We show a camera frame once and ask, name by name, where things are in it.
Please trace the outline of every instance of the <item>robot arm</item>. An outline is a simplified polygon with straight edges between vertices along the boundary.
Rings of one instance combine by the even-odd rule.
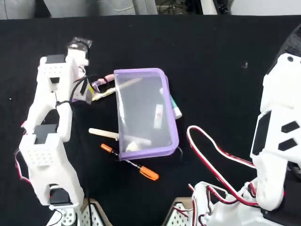
[[[300,62],[301,57],[282,54],[272,70],[264,77],[261,114],[258,116],[250,154],[257,170],[257,178],[251,183],[246,182],[237,192],[244,201],[257,205],[246,205],[238,198],[235,201],[233,193],[228,194],[223,189],[200,182],[195,185],[193,191],[192,200],[195,207],[189,217],[191,225],[300,225],[300,209],[293,205],[293,202],[300,201],[297,197],[301,183],[289,178],[287,167],[290,162],[301,166]],[[193,149],[197,149],[191,141],[189,132],[188,138]],[[204,161],[203,154],[198,155]],[[212,170],[213,166],[206,161],[204,163]],[[254,187],[253,192],[249,190],[250,185]],[[211,192],[212,194],[216,191],[223,194],[214,194],[219,200],[216,203],[211,202],[208,194],[208,190],[212,191],[213,188],[215,191]]]
[[[19,149],[28,166],[29,180],[42,205],[51,209],[79,209],[84,192],[77,173],[69,163],[63,143],[71,134],[72,110],[69,104],[75,81],[85,76],[86,53],[91,41],[74,38],[68,55],[42,57],[38,67],[37,89],[24,123],[26,134]],[[92,94],[87,83],[74,93],[76,99],[90,103]],[[56,109],[59,122],[41,125],[48,112]]]

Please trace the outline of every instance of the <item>screwdriver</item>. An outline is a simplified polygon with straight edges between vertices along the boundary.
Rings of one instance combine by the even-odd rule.
[[[116,156],[118,156],[118,154],[113,150],[113,148],[105,145],[105,144],[102,144],[100,146],[102,149],[106,150],[108,153],[111,153],[111,154],[114,154]],[[151,180],[158,180],[159,179],[159,175],[157,173],[155,173],[154,171],[146,168],[145,166],[139,166],[139,165],[136,165],[135,163],[129,161],[129,160],[125,160],[127,163],[130,163],[132,166],[135,166],[139,169],[139,172],[147,177],[148,179],[151,179]]]

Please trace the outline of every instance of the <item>orange screwdriver handle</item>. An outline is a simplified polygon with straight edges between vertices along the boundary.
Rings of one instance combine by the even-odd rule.
[[[102,149],[106,150],[106,151],[109,152],[109,153],[112,153],[112,151],[113,151],[113,148],[111,148],[111,147],[109,147],[109,146],[107,146],[107,145],[105,145],[105,144],[100,145],[100,147],[101,147]]]
[[[151,180],[158,180],[159,175],[155,173],[154,171],[151,171],[150,169],[146,168],[145,166],[142,166],[139,171],[143,176],[147,177]]]

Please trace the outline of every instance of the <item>black table surface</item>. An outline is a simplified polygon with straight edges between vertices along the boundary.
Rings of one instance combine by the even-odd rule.
[[[52,212],[41,206],[30,184],[18,179],[13,153],[33,101],[39,59],[66,53],[73,36],[93,40],[89,73],[101,77],[114,69],[161,68],[183,113],[176,121],[183,158],[137,160],[160,174],[153,182],[125,162],[100,150],[109,139],[89,135],[94,127],[118,131],[116,97],[75,106],[88,150],[74,130],[65,144],[69,161],[90,196],[113,225],[157,226],[176,197],[191,196],[188,183],[220,185],[186,140],[189,125],[205,129],[227,152],[249,158],[260,113],[262,79],[301,16],[109,16],[0,21],[1,211],[2,225],[46,225]],[[204,136],[193,133],[200,150],[239,189],[256,176],[253,169],[220,156]],[[89,166],[83,167],[83,154]]]

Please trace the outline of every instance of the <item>label sticker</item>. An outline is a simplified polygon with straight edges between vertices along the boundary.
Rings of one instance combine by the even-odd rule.
[[[154,129],[160,129],[162,125],[163,105],[156,105]]]

